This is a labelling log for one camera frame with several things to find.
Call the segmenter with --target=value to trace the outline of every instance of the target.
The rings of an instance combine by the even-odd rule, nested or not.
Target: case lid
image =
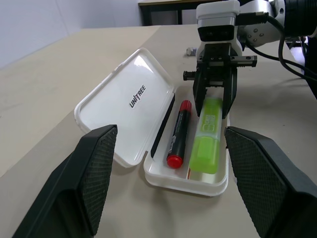
[[[171,82],[151,53],[139,49],[76,106],[76,123],[85,133],[116,124],[114,159],[124,167],[137,165],[172,100]]]

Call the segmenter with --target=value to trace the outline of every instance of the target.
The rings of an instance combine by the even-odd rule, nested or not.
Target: green glue stick
[[[197,125],[189,168],[215,174],[218,170],[222,99],[205,98]]]

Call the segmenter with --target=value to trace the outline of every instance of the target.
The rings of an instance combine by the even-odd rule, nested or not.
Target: open plastic case
[[[214,89],[222,95],[222,89]],[[172,169],[166,163],[177,114],[183,100],[194,106],[192,87],[173,85],[171,77],[146,49],[139,49],[119,65],[75,108],[76,123],[88,133],[108,124],[118,127],[114,160],[123,167],[139,164],[143,158],[147,181],[206,196],[217,196],[228,185],[228,151],[221,133],[218,171],[214,175],[189,173],[189,159],[198,117],[192,109],[184,164]],[[222,129],[228,117],[222,121]]]

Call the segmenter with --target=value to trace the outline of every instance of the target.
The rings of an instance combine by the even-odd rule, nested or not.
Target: white table
[[[183,55],[199,42],[195,25],[83,30],[1,70],[0,237],[13,235],[83,135],[73,109],[84,96],[140,47],[177,83],[184,70],[195,69],[195,58]],[[259,49],[276,55],[277,43]],[[289,50],[285,58],[293,59]],[[261,57],[256,68],[238,74],[231,125],[274,139],[317,183],[317,101],[306,82]],[[153,187],[142,164],[124,169],[113,163],[112,170],[97,238],[259,237],[232,170],[227,190],[214,198]]]

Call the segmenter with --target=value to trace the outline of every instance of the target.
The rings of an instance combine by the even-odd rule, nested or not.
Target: black cable
[[[279,61],[279,58],[278,57],[274,57],[274,56],[269,56],[267,54],[264,54],[262,53],[261,51],[258,51],[256,48],[254,48],[253,46],[250,45],[250,43],[248,41],[246,41],[246,45],[247,47],[253,51],[254,53],[258,54],[259,56],[262,56],[264,58],[267,58],[267,59],[270,59],[270,60],[275,60],[275,61]],[[317,73],[311,71],[309,68],[299,64],[299,63],[295,63],[293,61],[290,61],[290,60],[287,60],[287,59],[284,59],[286,63],[290,64],[290,65],[293,65],[295,67],[298,67],[302,70],[304,70],[305,72],[308,72],[310,74],[312,74],[313,76],[317,77]]]
[[[306,75],[303,75],[295,70],[293,70],[290,66],[286,64],[285,59],[283,58],[283,47],[284,47],[284,41],[285,41],[285,32],[284,27],[279,23],[274,17],[269,16],[267,21],[271,23],[281,34],[279,45],[278,45],[278,59],[281,62],[282,66],[286,68],[291,73],[305,79],[305,80],[311,80],[317,82],[317,78],[309,77]]]

